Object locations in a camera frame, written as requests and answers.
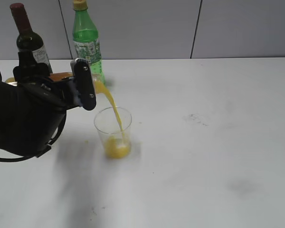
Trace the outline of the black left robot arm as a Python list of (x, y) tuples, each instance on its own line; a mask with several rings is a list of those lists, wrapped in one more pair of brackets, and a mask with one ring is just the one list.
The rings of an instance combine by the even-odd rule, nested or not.
[(48, 152), (63, 131), (67, 110), (95, 107), (85, 60), (73, 60), (72, 75), (56, 79), (30, 50), (18, 56), (19, 64), (13, 69), (16, 85), (3, 82), (0, 73), (0, 149), (14, 154), (14, 162)]

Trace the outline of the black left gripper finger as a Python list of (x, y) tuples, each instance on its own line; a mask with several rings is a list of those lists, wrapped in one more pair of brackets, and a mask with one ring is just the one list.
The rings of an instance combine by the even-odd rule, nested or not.
[(14, 67), (13, 75), (16, 82), (31, 81), (35, 77), (49, 77), (50, 71), (45, 63), (38, 63), (32, 51), (18, 52), (19, 65)]

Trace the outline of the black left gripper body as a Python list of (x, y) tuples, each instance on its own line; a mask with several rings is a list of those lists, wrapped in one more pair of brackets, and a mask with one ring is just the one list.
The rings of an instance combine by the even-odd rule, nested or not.
[(74, 104), (71, 80), (4, 85), (4, 150), (39, 157), (60, 136)]

